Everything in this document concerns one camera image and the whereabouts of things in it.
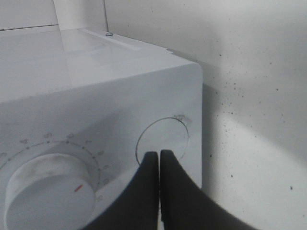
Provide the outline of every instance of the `appliance top panel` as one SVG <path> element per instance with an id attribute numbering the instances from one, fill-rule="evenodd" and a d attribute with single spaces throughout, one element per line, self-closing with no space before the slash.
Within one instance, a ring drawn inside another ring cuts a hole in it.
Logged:
<path id="1" fill-rule="evenodd" d="M 191 63 L 165 48 L 94 28 L 0 33 L 0 103 Z"/>

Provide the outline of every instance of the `white knob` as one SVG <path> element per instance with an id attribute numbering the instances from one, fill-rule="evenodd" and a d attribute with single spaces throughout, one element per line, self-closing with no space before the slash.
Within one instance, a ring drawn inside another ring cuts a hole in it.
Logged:
<path id="1" fill-rule="evenodd" d="M 94 209 L 86 165 L 66 154 L 47 154 L 22 165 L 5 197 L 7 230 L 77 230 Z"/>

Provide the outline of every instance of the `red indicator mark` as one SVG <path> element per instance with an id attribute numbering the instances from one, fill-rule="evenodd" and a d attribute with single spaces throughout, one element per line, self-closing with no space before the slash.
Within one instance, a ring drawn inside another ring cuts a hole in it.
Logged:
<path id="1" fill-rule="evenodd" d="M 75 192 L 77 192 L 78 190 L 80 190 L 83 187 L 83 184 L 79 185 L 76 189 Z"/>

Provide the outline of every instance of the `black object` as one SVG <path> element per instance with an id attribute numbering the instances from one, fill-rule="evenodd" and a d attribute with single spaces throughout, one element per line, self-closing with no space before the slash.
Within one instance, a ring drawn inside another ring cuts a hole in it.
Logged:
<path id="1" fill-rule="evenodd" d="M 118 199 L 83 230 L 157 230 L 158 206 L 158 155 L 148 152 Z"/>
<path id="2" fill-rule="evenodd" d="M 170 150 L 161 151 L 160 193 L 165 230 L 255 230 L 203 193 Z"/>

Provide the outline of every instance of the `washing machine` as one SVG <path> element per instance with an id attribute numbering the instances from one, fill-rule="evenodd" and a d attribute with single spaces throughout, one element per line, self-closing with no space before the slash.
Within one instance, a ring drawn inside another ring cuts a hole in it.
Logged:
<path id="1" fill-rule="evenodd" d="M 201 67 L 106 35 L 0 34 L 0 230 L 83 228 L 148 151 L 172 150 L 201 186 Z"/>

